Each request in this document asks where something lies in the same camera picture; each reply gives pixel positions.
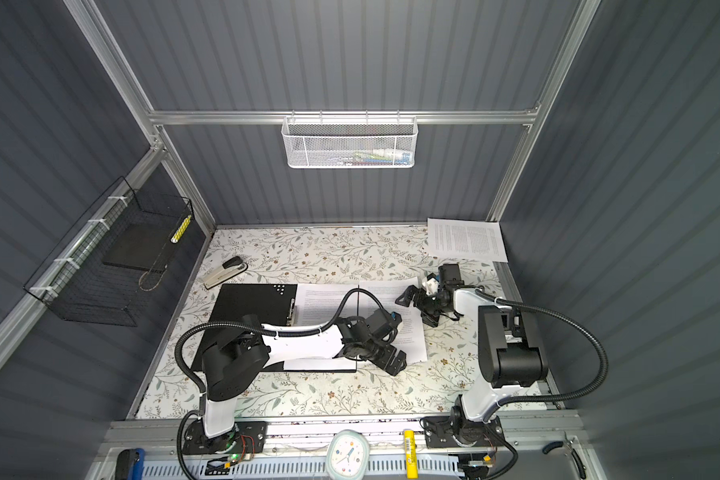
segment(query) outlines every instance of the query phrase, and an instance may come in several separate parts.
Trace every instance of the black wire basket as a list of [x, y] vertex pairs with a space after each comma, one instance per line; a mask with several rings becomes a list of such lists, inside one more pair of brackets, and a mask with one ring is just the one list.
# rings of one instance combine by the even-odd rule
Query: black wire basket
[[108, 200], [105, 215], [88, 220], [86, 235], [61, 258], [51, 254], [50, 270], [38, 268], [24, 289], [62, 320], [136, 326], [194, 221], [192, 202], [130, 188]]

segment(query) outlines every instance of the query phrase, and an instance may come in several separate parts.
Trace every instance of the paper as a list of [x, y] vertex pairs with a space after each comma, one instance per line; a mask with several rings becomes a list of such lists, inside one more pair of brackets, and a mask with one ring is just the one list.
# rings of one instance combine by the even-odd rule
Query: paper
[[[424, 340], [422, 312], [412, 306], [405, 308], [394, 303], [409, 285], [418, 286], [418, 278], [360, 282], [359, 286], [376, 295], [376, 298], [384, 305], [385, 309], [390, 312], [397, 312], [402, 316], [402, 323], [398, 326], [398, 336], [392, 344], [405, 352], [406, 362], [411, 365], [412, 363], [427, 361], [427, 343]], [[358, 308], [360, 316], [369, 316], [377, 308], [376, 302], [369, 296], [360, 296]]]
[[485, 262], [507, 262], [498, 222], [427, 218], [429, 254]]
[[[320, 325], [333, 318], [344, 295], [357, 285], [336, 285], [299, 283], [293, 310], [293, 326]], [[357, 315], [358, 294], [350, 296], [341, 316]], [[357, 363], [350, 359], [298, 359], [286, 360], [283, 370], [336, 371], [357, 369]]]

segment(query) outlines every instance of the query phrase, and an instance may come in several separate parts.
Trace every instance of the floral tablecloth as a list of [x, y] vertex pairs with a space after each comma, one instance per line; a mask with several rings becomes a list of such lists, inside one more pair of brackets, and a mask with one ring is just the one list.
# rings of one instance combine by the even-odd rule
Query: floral tablecloth
[[[234, 255], [249, 265], [233, 283], [357, 283], [359, 280], [425, 278], [438, 265], [458, 262], [467, 284], [501, 293], [491, 264], [437, 259], [427, 254], [426, 226], [365, 228], [276, 228], [217, 230], [192, 291], [173, 329], [137, 418], [179, 418], [198, 407], [196, 386], [173, 360], [182, 332], [208, 321], [220, 286], [206, 290], [202, 277]], [[184, 346], [187, 363], [200, 343]], [[472, 319], [443, 318], [424, 326], [429, 360], [389, 376], [369, 362], [355, 373], [260, 373], [238, 402], [238, 417], [331, 416], [446, 412], [478, 372], [477, 336]], [[534, 384], [529, 394], [538, 394]], [[543, 403], [515, 403], [507, 409], [545, 409]]]

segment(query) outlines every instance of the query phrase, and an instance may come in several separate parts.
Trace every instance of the yellow marker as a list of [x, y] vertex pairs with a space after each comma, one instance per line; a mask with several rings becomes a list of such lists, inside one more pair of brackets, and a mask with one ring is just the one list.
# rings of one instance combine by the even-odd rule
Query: yellow marker
[[413, 430], [403, 432], [405, 444], [405, 471], [408, 478], [418, 478], [418, 467], [416, 466], [416, 440], [413, 438]]
[[187, 215], [184, 221], [181, 223], [181, 226], [178, 230], [173, 234], [173, 236], [170, 239], [170, 242], [172, 244], [178, 244], [179, 239], [182, 235], [184, 235], [184, 232], [186, 232], [186, 228], [190, 225], [190, 222], [192, 221], [192, 215]]

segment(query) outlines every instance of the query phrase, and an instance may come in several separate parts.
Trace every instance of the alarm clock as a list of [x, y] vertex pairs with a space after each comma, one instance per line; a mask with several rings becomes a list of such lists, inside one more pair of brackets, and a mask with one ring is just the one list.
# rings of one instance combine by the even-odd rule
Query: alarm clock
[[333, 480], [359, 480], [368, 468], [371, 449], [364, 436], [352, 430], [342, 430], [328, 446], [326, 471]]

